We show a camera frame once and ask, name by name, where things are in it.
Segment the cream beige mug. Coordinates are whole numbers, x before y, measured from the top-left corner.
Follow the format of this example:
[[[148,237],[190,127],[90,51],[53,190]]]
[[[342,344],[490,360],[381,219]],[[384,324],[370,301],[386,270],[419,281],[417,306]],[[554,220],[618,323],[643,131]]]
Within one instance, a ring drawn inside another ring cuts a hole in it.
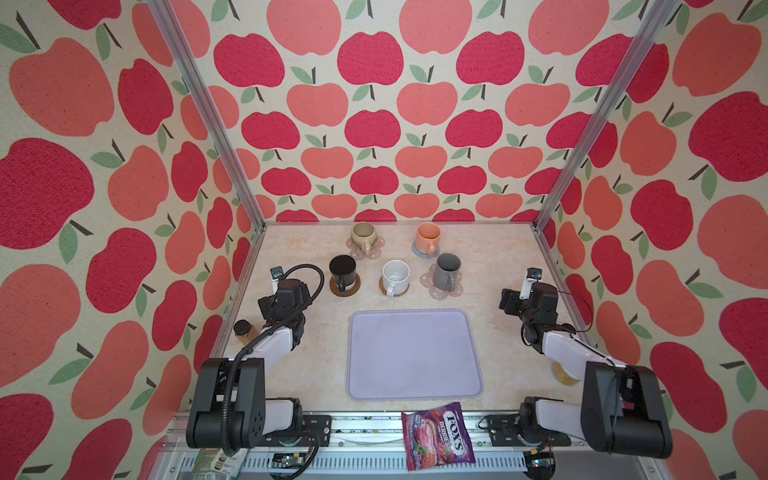
[[[378,238],[377,231],[369,222],[359,222],[354,225],[350,238],[361,249],[369,251]]]

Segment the grey woven round coaster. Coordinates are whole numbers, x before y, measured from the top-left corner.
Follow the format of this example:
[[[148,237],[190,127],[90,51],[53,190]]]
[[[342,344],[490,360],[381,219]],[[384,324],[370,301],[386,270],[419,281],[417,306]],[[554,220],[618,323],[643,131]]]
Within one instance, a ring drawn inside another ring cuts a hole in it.
[[[421,251],[415,242],[412,243],[412,252],[414,255],[416,255],[419,258],[423,259],[433,259],[440,255],[441,250],[439,247],[437,247],[432,253]]]

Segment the white mug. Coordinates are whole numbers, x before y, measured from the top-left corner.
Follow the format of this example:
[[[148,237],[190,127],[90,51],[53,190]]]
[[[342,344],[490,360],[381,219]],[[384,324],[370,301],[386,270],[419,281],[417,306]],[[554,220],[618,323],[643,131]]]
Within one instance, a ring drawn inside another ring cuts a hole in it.
[[[382,268],[382,276],[390,283],[409,283],[411,270],[409,265],[402,260],[390,260]]]

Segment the woven rattan round coaster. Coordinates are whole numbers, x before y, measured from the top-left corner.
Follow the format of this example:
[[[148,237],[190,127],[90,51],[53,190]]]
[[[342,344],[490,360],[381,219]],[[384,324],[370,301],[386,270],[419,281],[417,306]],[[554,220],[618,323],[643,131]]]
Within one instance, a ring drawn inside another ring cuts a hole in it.
[[[379,278],[378,287],[381,293],[390,298],[397,298],[405,295],[409,288],[409,283],[388,283],[384,277]]]

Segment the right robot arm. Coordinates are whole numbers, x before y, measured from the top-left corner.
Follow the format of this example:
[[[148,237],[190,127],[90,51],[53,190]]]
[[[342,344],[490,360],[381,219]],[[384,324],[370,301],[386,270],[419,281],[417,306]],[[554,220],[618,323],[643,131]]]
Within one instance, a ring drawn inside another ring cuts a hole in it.
[[[673,436],[654,372],[581,341],[574,326],[557,321],[558,300],[559,291],[540,281],[521,291],[501,291],[499,308],[521,320],[524,343],[583,386],[580,404],[525,398],[513,420],[513,434],[531,446],[562,433],[598,452],[669,458]]]

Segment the black mug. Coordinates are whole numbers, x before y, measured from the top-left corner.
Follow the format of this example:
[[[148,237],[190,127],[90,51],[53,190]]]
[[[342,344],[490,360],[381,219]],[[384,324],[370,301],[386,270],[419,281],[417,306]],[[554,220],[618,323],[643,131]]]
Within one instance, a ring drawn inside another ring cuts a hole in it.
[[[337,255],[331,259],[329,270],[339,288],[344,290],[355,280],[356,260],[351,255]]]

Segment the brown wooden round coaster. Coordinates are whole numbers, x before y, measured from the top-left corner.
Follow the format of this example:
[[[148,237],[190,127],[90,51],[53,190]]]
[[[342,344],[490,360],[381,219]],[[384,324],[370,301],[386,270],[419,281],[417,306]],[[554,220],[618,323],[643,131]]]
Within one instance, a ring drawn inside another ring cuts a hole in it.
[[[328,285],[331,290],[331,292],[338,297],[346,298],[354,295],[358,292],[361,286],[361,279],[358,274],[355,275],[355,280],[352,282],[351,285],[348,285],[344,290],[341,290],[339,288],[339,284],[336,282],[336,280],[331,277],[328,280]]]

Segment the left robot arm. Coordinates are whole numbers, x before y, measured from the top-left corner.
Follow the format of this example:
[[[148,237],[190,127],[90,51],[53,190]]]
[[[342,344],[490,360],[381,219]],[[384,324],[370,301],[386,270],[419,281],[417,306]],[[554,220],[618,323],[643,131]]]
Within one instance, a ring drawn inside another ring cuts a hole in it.
[[[302,406],[295,398],[266,396],[266,376],[291,353],[304,332],[304,310],[312,299],[298,279],[281,280],[259,300],[265,328],[231,358],[210,358],[200,368],[186,427],[191,448],[221,449],[232,455],[256,447],[262,438],[302,430]]]

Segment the peach orange mug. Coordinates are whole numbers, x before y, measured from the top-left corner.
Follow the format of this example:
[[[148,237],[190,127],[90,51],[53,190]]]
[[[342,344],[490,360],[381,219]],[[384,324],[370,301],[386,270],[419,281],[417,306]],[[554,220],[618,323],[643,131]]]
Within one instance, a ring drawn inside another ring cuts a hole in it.
[[[427,222],[418,226],[415,243],[421,251],[432,253],[440,245],[441,229],[434,223]]]

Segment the grey mug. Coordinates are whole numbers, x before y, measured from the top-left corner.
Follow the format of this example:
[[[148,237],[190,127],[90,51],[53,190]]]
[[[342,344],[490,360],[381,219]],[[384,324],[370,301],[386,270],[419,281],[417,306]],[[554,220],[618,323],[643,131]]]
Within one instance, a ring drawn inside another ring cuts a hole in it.
[[[461,260],[452,253],[442,253],[437,257],[436,270],[433,274],[434,286],[442,291],[452,293],[458,284]]]

